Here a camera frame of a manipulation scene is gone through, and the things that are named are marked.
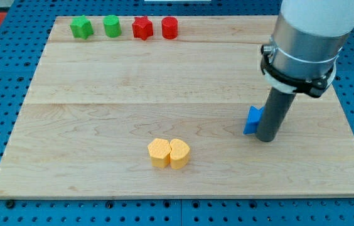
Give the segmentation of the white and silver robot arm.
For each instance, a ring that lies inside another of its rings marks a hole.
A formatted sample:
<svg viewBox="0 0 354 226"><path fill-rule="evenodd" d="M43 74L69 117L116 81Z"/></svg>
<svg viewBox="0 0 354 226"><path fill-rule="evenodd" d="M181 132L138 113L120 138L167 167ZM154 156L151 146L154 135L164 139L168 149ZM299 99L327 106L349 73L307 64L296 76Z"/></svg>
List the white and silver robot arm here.
<svg viewBox="0 0 354 226"><path fill-rule="evenodd" d="M354 0L283 0L261 70L285 94L320 97L336 74L336 61L354 28Z"/></svg>

